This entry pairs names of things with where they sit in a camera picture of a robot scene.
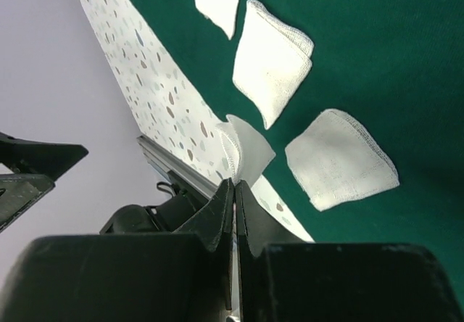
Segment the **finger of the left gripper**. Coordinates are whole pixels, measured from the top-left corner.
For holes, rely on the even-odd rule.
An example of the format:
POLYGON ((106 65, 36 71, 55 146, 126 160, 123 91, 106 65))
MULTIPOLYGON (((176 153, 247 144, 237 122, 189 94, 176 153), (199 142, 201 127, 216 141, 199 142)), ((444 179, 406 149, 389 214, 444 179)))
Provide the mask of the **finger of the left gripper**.
POLYGON ((66 173, 87 155, 79 144, 28 141, 1 133, 1 163, 15 173, 66 173))
POLYGON ((45 175, 1 175, 1 231, 15 222, 54 187, 53 180, 45 175))

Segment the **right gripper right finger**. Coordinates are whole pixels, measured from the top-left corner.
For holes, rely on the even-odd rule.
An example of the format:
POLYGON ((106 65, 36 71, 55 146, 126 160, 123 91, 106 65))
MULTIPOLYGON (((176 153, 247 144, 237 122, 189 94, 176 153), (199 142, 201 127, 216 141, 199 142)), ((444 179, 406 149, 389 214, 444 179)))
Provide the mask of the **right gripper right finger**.
POLYGON ((247 182, 235 196, 241 320, 309 320, 312 245, 261 208, 247 182))

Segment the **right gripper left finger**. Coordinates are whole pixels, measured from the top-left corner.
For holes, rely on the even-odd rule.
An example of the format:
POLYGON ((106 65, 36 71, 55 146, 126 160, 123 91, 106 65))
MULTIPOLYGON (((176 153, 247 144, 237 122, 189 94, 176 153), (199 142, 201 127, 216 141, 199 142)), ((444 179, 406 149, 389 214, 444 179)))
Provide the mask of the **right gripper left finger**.
POLYGON ((177 309, 231 309, 233 200, 233 182, 222 181, 206 205, 170 235, 170 293, 177 309))

